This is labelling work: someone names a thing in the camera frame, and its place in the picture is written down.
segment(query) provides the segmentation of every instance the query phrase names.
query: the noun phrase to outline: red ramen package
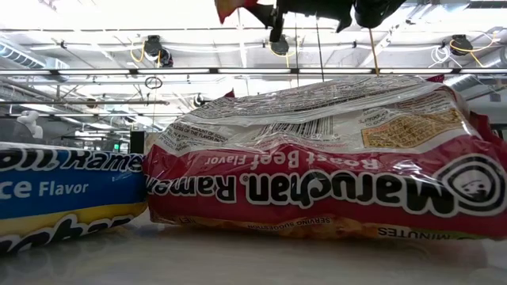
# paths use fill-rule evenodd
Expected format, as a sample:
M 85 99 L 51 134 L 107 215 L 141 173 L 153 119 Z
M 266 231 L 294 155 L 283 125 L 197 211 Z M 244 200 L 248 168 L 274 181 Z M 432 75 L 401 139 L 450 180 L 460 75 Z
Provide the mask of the red ramen package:
M 301 238 L 507 237 L 507 147 L 458 93 L 343 77 L 223 97 L 144 162 L 154 222 Z

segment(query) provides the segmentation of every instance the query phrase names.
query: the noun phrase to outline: blue ramen package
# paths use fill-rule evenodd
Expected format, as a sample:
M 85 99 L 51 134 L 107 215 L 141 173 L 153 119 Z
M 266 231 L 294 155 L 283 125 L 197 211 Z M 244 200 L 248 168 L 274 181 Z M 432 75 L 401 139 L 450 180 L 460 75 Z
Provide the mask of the blue ramen package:
M 129 222 L 146 209 L 143 156 L 0 142 L 0 254 Z

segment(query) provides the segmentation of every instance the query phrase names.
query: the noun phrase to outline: table surface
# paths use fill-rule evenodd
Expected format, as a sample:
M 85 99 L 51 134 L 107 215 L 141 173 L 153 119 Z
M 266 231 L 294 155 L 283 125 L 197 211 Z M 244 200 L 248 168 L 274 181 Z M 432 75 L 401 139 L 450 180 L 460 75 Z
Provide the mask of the table surface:
M 4 284 L 507 284 L 507 241 L 315 241 L 131 223 L 0 257 Z

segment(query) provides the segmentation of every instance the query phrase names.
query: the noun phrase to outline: maruchan ramen package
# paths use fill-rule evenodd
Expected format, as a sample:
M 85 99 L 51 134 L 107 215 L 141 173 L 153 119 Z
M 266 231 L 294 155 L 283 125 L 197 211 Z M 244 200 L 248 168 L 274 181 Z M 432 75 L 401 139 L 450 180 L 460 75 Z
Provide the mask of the maruchan ramen package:
M 147 160 L 151 219 L 289 237 L 507 236 L 507 149 L 459 94 L 344 77 L 181 117 Z
M 143 156 L 0 142 L 0 254 L 125 224 L 146 209 Z

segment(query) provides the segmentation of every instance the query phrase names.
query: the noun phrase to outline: plastic wrapper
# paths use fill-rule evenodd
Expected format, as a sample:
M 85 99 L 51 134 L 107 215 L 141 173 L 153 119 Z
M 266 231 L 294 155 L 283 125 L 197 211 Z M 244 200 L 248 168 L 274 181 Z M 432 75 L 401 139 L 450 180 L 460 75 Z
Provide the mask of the plastic wrapper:
M 289 237 L 507 236 L 505 144 L 459 94 L 343 77 L 220 98 L 145 161 L 151 219 Z
M 143 156 L 0 142 L 0 254 L 125 224 L 146 209 Z

